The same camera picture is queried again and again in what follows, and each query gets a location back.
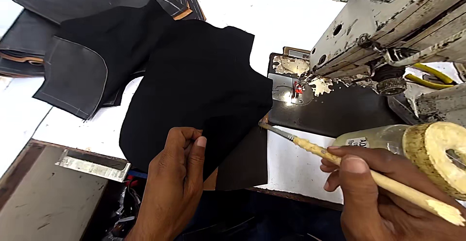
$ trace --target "stacked leather pieces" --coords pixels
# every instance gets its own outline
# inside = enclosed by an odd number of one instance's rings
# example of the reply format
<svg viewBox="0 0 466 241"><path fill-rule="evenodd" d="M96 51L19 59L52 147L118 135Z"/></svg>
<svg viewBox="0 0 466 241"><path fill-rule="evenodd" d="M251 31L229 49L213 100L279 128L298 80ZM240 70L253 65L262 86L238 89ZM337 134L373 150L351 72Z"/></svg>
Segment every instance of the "stacked leather pieces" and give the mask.
<svg viewBox="0 0 466 241"><path fill-rule="evenodd" d="M17 21L0 41L0 57L19 62L12 71L21 72L24 77L31 72L32 63L38 68L37 75L43 75L43 58L51 36L56 32L59 24L67 19L90 16L116 6L142 7L149 0L13 0L26 10L21 13ZM200 19L202 12L196 0L157 0L161 6L175 19ZM3 69L11 67L7 60L0 62ZM119 105L118 98L103 106Z"/></svg>
<svg viewBox="0 0 466 241"><path fill-rule="evenodd" d="M44 54L56 30L57 25L23 10L0 41L0 75L43 76Z"/></svg>
<svg viewBox="0 0 466 241"><path fill-rule="evenodd" d="M91 118L173 22L156 0L61 22L44 58L45 82L33 97Z"/></svg>

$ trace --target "sewing machine knob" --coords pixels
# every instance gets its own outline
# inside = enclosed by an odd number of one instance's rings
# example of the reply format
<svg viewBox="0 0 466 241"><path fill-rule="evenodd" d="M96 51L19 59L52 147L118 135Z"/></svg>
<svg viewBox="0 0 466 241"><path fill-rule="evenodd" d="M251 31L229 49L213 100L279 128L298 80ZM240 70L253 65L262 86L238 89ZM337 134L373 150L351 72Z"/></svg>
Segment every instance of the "sewing machine knob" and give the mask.
<svg viewBox="0 0 466 241"><path fill-rule="evenodd" d="M402 77L389 78L377 83L377 92L384 96L398 95L406 90L406 81Z"/></svg>

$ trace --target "screw hole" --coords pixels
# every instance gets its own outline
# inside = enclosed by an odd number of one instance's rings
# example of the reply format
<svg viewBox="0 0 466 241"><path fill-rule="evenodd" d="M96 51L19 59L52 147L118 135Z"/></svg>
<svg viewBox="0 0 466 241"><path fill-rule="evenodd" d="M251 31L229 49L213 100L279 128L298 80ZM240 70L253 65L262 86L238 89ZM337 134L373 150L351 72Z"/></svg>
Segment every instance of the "screw hole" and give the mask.
<svg viewBox="0 0 466 241"><path fill-rule="evenodd" d="M319 62L317 64L321 65L325 62L325 59L327 59L326 55L322 55L321 58L319 59Z"/></svg>
<svg viewBox="0 0 466 241"><path fill-rule="evenodd" d="M342 26L342 24L336 26L335 30L333 30L333 36L336 36L338 33L340 33Z"/></svg>

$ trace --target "brush handle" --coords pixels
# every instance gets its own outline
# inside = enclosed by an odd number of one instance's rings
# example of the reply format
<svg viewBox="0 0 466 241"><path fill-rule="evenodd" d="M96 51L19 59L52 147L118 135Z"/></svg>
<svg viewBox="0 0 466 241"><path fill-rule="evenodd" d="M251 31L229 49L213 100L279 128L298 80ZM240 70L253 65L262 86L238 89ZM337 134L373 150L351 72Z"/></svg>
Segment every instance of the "brush handle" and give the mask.
<svg viewBox="0 0 466 241"><path fill-rule="evenodd" d="M335 165L339 166L341 163L341 157L330 154L327 149L313 144L309 142L309 140L296 137L293 140L293 143L302 149L311 152L312 154L329 160ZM448 205L440 200L428 196L414 188L404 185L373 170L371 170L370 173L376 184L381 188L384 188L393 194L400 196L421 208L424 208L432 214L440 216L452 224L457 226L464 226L464 222L466 220L461 216L461 212L457 208L452 207L451 205Z"/></svg>

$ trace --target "light on sewing machine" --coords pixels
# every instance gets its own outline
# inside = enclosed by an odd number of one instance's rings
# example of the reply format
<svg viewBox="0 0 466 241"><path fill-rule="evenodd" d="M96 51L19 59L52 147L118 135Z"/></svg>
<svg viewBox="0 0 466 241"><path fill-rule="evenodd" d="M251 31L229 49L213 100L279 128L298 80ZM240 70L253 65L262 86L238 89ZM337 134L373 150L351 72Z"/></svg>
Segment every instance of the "light on sewing machine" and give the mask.
<svg viewBox="0 0 466 241"><path fill-rule="evenodd" d="M293 105L293 103L291 103L291 92L286 92L286 93L283 95L283 99L286 100L286 103L285 103L286 106L291 106L291 105Z"/></svg>

